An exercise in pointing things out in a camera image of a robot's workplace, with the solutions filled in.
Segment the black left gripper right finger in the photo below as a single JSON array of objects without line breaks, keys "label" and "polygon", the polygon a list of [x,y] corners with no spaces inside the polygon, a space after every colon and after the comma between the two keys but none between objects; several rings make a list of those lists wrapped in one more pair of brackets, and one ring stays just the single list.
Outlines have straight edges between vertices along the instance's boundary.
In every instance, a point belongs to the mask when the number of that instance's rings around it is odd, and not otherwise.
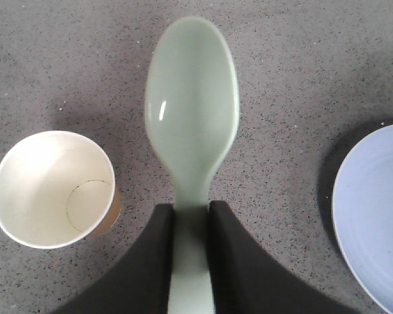
[{"label": "black left gripper right finger", "polygon": [[211,201],[208,261],[216,313],[354,313],[282,267],[225,201]]}]

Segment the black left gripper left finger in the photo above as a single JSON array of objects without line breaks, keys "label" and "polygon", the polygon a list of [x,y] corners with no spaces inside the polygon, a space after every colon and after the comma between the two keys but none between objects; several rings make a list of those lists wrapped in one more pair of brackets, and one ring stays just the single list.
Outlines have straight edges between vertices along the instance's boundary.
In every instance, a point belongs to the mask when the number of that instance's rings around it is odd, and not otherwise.
[{"label": "black left gripper left finger", "polygon": [[55,313],[166,313],[174,210],[158,204],[126,254],[99,281]]}]

